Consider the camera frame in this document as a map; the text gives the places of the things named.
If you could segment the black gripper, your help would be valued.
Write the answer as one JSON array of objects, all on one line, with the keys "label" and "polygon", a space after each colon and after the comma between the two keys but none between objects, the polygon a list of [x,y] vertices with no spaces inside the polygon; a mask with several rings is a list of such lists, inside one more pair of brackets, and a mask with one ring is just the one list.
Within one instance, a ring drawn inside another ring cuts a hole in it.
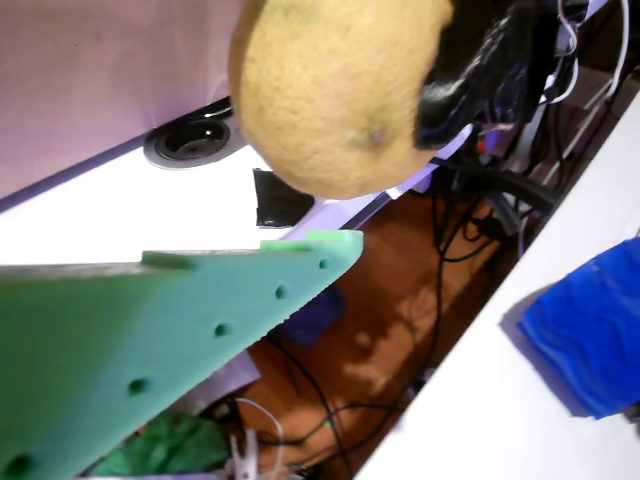
[{"label": "black gripper", "polygon": [[514,1],[510,13],[456,13],[421,89],[415,147],[440,149],[503,87],[503,119],[528,123],[555,64],[557,8]]}]

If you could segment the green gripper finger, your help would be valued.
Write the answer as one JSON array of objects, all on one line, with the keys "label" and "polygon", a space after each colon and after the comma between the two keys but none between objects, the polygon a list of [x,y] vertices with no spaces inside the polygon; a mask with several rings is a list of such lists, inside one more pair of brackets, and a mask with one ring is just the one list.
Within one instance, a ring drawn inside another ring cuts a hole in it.
[{"label": "green gripper finger", "polygon": [[70,479],[340,278],[359,231],[1,270],[1,475]]}]

